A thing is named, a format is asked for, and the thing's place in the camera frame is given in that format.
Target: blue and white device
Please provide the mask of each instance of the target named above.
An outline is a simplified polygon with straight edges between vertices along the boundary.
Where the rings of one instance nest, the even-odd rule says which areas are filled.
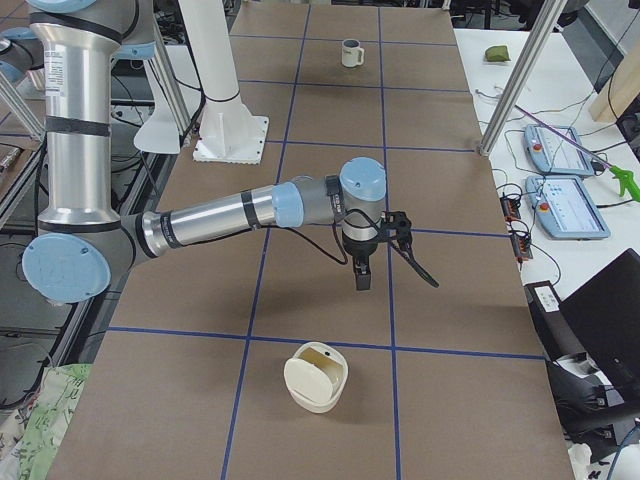
[[[565,240],[600,239],[611,231],[576,175],[531,176],[526,195],[536,210],[536,220],[552,238]]]
[[[580,143],[580,137],[575,128],[556,126],[553,128]],[[587,155],[547,128],[540,125],[527,125],[524,129],[524,141],[533,164],[541,173],[562,173],[581,177],[595,175],[591,159]]]

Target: white mug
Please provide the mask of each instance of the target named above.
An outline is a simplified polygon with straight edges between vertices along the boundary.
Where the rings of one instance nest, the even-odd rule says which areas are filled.
[[[360,42],[353,38],[342,41],[342,65],[345,67],[357,67],[364,63],[364,48]]]

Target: white table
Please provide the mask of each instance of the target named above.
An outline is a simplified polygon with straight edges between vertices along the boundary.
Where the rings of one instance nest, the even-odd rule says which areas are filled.
[[[480,127],[484,131],[486,122],[491,119],[496,102],[483,98],[476,93],[476,90],[488,95],[500,93],[496,87],[503,88],[506,85],[528,33],[466,29],[456,30],[455,34],[469,82],[469,90],[474,96],[476,114]],[[484,61],[485,50],[493,45],[507,45],[511,61],[499,65]],[[593,132],[606,125],[591,119],[589,106],[596,97],[593,87],[562,35],[554,33],[540,55],[517,104],[530,112],[559,110],[585,99],[588,95],[590,98],[582,109],[581,105],[577,105],[559,113],[540,113],[538,117],[551,125],[573,125],[579,134]],[[521,116],[519,112],[514,111],[510,118]],[[524,129],[531,123],[532,121],[527,118],[511,121],[507,123],[504,130]],[[535,170],[525,152],[522,138],[522,134],[509,134],[518,166]],[[621,142],[624,138],[618,128],[613,126],[581,140],[587,148],[597,150]],[[607,150],[607,154],[611,163],[623,169],[632,170],[635,178],[640,180],[640,165],[627,145]],[[517,183],[524,189],[524,179],[531,174],[515,168],[504,135],[497,142],[490,160],[494,168],[500,168],[507,173],[509,182]],[[505,183],[505,177],[501,172],[495,172],[494,176],[496,185]],[[601,177],[586,179],[584,183],[596,204],[611,204],[622,200],[618,196],[619,183],[609,172]],[[531,208],[526,202],[523,202],[523,205],[527,206],[520,209],[522,218],[525,223],[531,225],[533,223]],[[555,287],[562,299],[568,297],[622,251],[631,247],[640,252],[640,205],[632,202],[603,209],[601,213],[611,230],[611,237],[604,240],[554,240],[543,231],[539,221],[532,230],[533,243],[551,254],[562,269],[562,278]],[[522,283],[556,281],[557,268],[551,260],[536,250],[533,254],[534,259],[523,265]],[[637,479],[639,471],[640,446],[627,447],[616,466],[614,479]]]

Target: mug handle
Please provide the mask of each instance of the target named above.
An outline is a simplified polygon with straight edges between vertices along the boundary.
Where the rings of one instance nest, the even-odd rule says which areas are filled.
[[[364,48],[358,47],[358,63],[356,65],[362,65],[364,63]]]

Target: computer monitor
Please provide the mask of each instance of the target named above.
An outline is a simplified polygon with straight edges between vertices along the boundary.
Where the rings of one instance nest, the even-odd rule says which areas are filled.
[[[560,311],[622,398],[640,399],[640,255],[624,251]]]

